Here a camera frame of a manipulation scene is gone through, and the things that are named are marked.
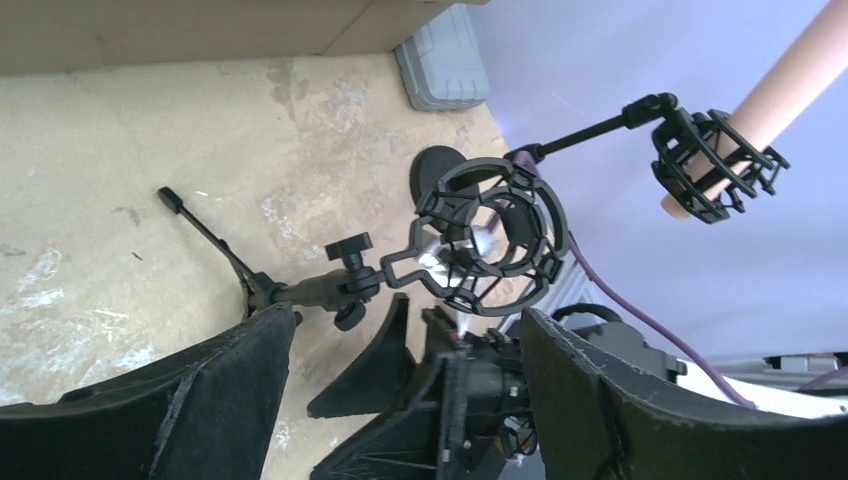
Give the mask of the black tripod shock-mount stand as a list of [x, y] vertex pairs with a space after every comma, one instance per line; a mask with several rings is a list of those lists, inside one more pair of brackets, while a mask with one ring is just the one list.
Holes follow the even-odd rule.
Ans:
[[245, 317], [288, 302], [332, 312], [346, 331], [382, 287], [419, 283], [446, 306], [485, 317], [514, 314], [547, 293], [569, 247], [564, 209], [547, 182], [514, 160], [493, 157], [463, 160], [441, 173], [414, 168], [410, 177], [418, 196], [404, 249], [369, 266], [364, 253], [371, 237], [357, 234], [325, 247], [341, 268], [293, 285], [251, 269], [171, 188], [159, 188], [157, 196], [227, 259], [244, 293]]

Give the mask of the pink microphone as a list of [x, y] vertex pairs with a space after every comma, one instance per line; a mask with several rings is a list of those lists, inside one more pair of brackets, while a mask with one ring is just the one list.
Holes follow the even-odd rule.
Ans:
[[[772, 147], [846, 67], [847, 4], [831, 1], [729, 115], [731, 121], [746, 138]], [[661, 206], [676, 219], [689, 218], [668, 194]]]

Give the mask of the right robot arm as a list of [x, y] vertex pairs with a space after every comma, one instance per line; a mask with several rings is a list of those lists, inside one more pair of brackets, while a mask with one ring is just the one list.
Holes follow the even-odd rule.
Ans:
[[609, 308], [526, 309], [509, 332], [461, 333], [426, 309], [423, 357], [396, 295], [372, 342], [308, 407], [370, 421], [315, 479], [843, 479], [847, 398], [749, 375], [734, 404], [697, 365]]

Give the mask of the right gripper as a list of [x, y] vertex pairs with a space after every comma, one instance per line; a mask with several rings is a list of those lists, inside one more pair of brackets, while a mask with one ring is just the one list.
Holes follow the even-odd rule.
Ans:
[[314, 479], [470, 479], [511, 416], [530, 416], [518, 342], [460, 336], [425, 308], [421, 361], [406, 347], [409, 297], [396, 293], [360, 355], [307, 405], [310, 418], [372, 415], [313, 467]]

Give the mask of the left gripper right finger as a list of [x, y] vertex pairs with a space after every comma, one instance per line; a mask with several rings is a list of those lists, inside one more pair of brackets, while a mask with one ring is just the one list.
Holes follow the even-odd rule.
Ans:
[[700, 395], [535, 309], [519, 340], [549, 479], [843, 479], [847, 419], [802, 419]]

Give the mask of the black shock-mount round stand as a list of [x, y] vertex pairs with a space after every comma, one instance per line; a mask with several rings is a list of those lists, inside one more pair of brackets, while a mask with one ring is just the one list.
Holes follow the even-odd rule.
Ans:
[[657, 155], [651, 164], [654, 178], [684, 214], [704, 224], [745, 212], [746, 199], [774, 194], [778, 174], [790, 167], [766, 141], [746, 138], [728, 113], [690, 113], [670, 93], [647, 95], [609, 119], [547, 143], [526, 144], [498, 160], [537, 173], [554, 153], [649, 123], [656, 125], [650, 135]]

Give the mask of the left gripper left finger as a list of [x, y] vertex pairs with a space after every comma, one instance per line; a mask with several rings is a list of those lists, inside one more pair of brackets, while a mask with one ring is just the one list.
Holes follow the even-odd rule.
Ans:
[[258, 479], [289, 373], [287, 303], [146, 366], [1, 410], [5, 479]]

